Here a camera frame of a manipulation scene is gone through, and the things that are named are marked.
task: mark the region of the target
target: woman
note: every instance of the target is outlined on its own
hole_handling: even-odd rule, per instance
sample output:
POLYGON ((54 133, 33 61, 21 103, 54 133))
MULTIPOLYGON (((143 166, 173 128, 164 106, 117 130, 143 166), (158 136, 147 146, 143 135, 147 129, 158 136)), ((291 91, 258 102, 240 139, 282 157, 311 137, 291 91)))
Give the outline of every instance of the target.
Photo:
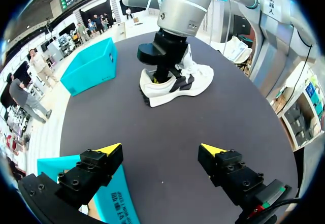
POLYGON ((102 25, 104 27, 104 31, 108 30, 107 22, 103 15, 101 15, 101 21, 102 21, 102 25))
POLYGON ((94 35, 96 32, 95 23, 88 19, 88 28, 91 31, 91 34, 94 35))

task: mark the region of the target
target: box on shelf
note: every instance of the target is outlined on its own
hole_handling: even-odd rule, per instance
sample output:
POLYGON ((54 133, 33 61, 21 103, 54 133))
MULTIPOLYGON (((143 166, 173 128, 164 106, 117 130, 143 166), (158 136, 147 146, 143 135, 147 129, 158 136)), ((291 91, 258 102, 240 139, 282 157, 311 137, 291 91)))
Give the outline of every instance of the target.
POLYGON ((315 106, 315 110, 317 115, 321 114, 323 112, 323 107, 321 106, 321 102, 319 102, 316 106, 315 106))
POLYGON ((290 124, 292 131, 296 135, 297 133, 306 129, 305 118, 303 115, 300 115, 293 123, 290 124))
POLYGON ((306 138, 307 140, 311 140, 314 137, 313 129, 309 128, 306 130, 306 138))
POLYGON ((315 88, 314 85, 310 82, 306 88, 306 92, 309 96, 309 98, 311 98, 313 96, 313 94, 315 93, 315 88))
POLYGON ((80 51, 61 77, 61 83, 75 96, 115 77, 117 49, 112 38, 80 51))
POLYGON ((297 118, 300 117, 300 107, 297 102, 295 102, 284 114, 288 122, 291 124, 297 118))
POLYGON ((296 135, 296 141, 299 146, 305 143, 308 139, 306 138, 306 132, 301 131, 296 135))
POLYGON ((311 103, 316 106, 319 103, 319 97, 317 93, 314 93, 311 97, 310 97, 311 103))

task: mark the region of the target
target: black cable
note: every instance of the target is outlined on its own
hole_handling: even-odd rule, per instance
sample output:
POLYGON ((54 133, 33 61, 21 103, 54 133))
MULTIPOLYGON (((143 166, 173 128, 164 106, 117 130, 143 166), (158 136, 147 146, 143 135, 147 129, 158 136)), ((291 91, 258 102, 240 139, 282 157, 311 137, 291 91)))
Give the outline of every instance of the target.
POLYGON ((295 92, 295 89, 296 89, 296 85, 298 84, 298 81, 299 81, 299 79, 300 79, 300 77, 301 77, 301 75, 302 75, 302 73, 303 73, 303 71, 305 69, 305 66, 307 64, 307 60, 308 60, 308 57, 309 57, 309 54, 310 54, 311 47, 313 47, 313 46, 311 45, 311 46, 308 46, 308 47, 309 47, 309 51, 308 51, 308 54, 307 54, 307 57, 306 57, 304 66, 303 66, 303 68, 302 68, 302 70, 300 72, 299 78, 296 81, 296 84, 294 86, 294 90, 292 91, 292 94, 290 95, 289 99, 286 101, 286 103, 284 104, 284 106, 281 108, 281 110, 276 115, 279 115, 280 114, 280 112, 286 107, 286 105, 288 104, 288 102, 291 100, 291 97, 294 95, 294 92, 295 92))
POLYGON ((288 199, 288 200, 282 200, 279 203, 275 204, 275 205, 271 205, 270 207, 262 210, 261 212, 257 213, 256 215, 254 215, 252 217, 252 219, 258 218, 261 215, 267 214, 268 212, 275 210, 283 205, 288 205, 288 204, 292 204, 292 203, 299 203, 301 199, 300 198, 294 198, 294 199, 288 199))

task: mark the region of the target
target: cardboard box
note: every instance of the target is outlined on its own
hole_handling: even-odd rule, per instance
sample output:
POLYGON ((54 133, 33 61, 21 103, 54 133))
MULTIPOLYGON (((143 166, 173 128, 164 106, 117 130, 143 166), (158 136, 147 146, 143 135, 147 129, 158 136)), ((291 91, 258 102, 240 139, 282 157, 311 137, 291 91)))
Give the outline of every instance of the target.
POLYGON ((305 143, 307 141, 306 132, 301 131, 300 133, 298 133, 296 135, 296 140, 297 140, 297 143, 299 146, 301 146, 303 143, 305 143))

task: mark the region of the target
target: black round table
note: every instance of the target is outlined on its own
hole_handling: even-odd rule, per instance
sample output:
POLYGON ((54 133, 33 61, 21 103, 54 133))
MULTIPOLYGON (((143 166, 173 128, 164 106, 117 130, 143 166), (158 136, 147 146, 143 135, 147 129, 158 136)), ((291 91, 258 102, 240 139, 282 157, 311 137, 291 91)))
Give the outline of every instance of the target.
POLYGON ((235 149, 251 169, 264 173, 265 184, 279 179, 294 197, 297 168, 279 119, 252 82, 207 44, 188 39, 194 61, 214 69, 206 91, 156 108, 145 105, 139 92, 145 66, 137 48, 153 38, 149 33, 117 42, 116 77, 70 98, 60 155, 122 143, 128 189, 142 224, 238 218, 241 209, 213 186, 197 160, 201 143, 235 149))

